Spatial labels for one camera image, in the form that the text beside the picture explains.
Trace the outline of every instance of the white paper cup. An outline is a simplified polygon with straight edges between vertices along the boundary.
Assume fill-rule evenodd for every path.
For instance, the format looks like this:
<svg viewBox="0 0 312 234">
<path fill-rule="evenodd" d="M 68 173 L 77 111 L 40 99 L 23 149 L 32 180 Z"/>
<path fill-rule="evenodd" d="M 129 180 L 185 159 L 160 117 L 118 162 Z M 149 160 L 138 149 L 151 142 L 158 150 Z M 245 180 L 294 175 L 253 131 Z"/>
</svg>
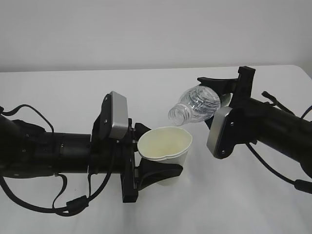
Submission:
<svg viewBox="0 0 312 234">
<path fill-rule="evenodd" d="M 150 161 L 173 163 L 183 166 L 193 137 L 186 130 L 177 127 L 162 127 L 146 132 L 137 143 L 140 155 Z M 158 182 L 171 185 L 178 177 Z"/>
</svg>

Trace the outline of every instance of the white tabletop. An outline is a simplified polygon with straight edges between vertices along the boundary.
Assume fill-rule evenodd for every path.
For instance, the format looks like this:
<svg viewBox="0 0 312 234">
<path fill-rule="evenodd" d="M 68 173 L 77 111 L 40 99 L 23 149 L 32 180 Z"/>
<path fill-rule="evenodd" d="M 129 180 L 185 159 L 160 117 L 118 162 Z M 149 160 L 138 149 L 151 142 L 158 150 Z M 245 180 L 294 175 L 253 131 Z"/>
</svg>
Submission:
<svg viewBox="0 0 312 234">
<path fill-rule="evenodd" d="M 312 104 L 312 81 L 296 66 L 255 66 L 252 97 L 265 101 L 266 90 L 302 115 Z M 170 125 L 169 109 L 197 77 L 236 78 L 238 67 L 0 73 L 0 105 L 11 110 L 27 103 L 41 111 L 56 132 L 91 133 L 106 93 L 127 97 L 129 117 L 150 128 Z M 48 126 L 32 111 L 14 116 Z M 209 130 L 204 123 L 183 126 L 193 145 L 178 182 L 151 185 L 139 192 L 136 203 L 122 203 L 119 175 L 81 214 L 66 218 L 39 214 L 14 204 L 0 191 L 0 233 L 4 234 L 309 234 L 312 232 L 312 195 L 296 191 L 268 172 L 248 151 L 236 146 L 224 160 L 206 148 Z M 259 143 L 267 162 L 291 179 L 310 180 L 300 165 Z M 71 174 L 69 186 L 57 201 L 87 194 L 87 176 Z M 93 188 L 104 175 L 93 178 Z M 7 179 L 17 196 L 51 207 L 61 188 L 55 177 Z"/>
</svg>

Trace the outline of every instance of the bottle neck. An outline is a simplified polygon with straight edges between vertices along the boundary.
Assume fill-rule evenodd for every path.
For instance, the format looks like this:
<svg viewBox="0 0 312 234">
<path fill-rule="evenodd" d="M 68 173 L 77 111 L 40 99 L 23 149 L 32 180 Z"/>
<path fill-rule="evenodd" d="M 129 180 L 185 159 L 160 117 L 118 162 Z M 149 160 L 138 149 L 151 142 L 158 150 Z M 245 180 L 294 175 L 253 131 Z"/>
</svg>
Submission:
<svg viewBox="0 0 312 234">
<path fill-rule="evenodd" d="M 191 121 L 192 109 L 187 104 L 178 103 L 169 111 L 168 117 L 174 125 L 181 126 Z"/>
</svg>

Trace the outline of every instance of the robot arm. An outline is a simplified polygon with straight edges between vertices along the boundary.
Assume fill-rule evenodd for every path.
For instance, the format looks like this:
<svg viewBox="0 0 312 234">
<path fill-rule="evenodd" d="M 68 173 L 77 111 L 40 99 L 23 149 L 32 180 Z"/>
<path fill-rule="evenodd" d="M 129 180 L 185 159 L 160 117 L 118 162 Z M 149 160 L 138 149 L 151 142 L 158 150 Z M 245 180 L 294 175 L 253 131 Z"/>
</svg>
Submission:
<svg viewBox="0 0 312 234">
<path fill-rule="evenodd" d="M 297 117 L 273 96 L 263 96 L 273 101 L 261 102 L 251 98 L 255 69 L 240 67 L 237 79 L 198 78 L 201 85 L 212 88 L 219 96 L 232 93 L 228 107 L 216 111 L 206 122 L 210 128 L 207 147 L 214 157 L 228 157 L 234 146 L 246 144 L 251 152 L 271 172 L 291 183 L 296 189 L 312 193 L 312 183 L 292 181 L 271 168 L 252 148 L 250 143 L 260 141 L 300 163 L 303 171 L 312 178 L 312 123 Z"/>
<path fill-rule="evenodd" d="M 51 132 L 5 117 L 14 115 L 22 107 L 29 107 L 39 114 L 50 125 Z M 158 181 L 179 176 L 183 170 L 177 164 L 158 163 L 144 158 L 139 166 L 135 166 L 137 141 L 150 129 L 141 123 L 132 127 L 127 100 L 116 92 L 104 98 L 91 135 L 55 133 L 49 121 L 28 105 L 21 105 L 10 112 L 4 112 L 1 108 L 0 114 L 0 186 L 11 200 L 33 211 L 60 216 L 76 215 L 104 189 L 111 173 L 120 174 L 123 202 L 136 202 L 138 191 Z M 54 205 L 52 208 L 41 208 L 28 204 L 12 193 L 4 179 L 57 175 L 63 179 L 62 193 L 67 178 L 60 173 L 86 173 L 89 186 L 91 175 L 106 173 L 106 177 L 94 194 L 90 190 L 89 196 L 69 201 L 62 208 L 55 208 Z"/>
</svg>

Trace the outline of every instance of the plastic water bottle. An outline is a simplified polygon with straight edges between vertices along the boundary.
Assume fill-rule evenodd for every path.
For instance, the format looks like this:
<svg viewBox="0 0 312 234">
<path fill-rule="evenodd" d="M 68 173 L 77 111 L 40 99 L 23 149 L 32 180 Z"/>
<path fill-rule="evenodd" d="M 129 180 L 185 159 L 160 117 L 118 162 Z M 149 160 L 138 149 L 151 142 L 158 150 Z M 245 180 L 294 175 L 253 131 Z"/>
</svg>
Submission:
<svg viewBox="0 0 312 234">
<path fill-rule="evenodd" d="M 168 118 L 176 126 L 197 123 L 210 119 L 215 112 L 230 103 L 231 95 L 221 97 L 211 88 L 198 85 L 187 90 L 168 113 Z"/>
</svg>

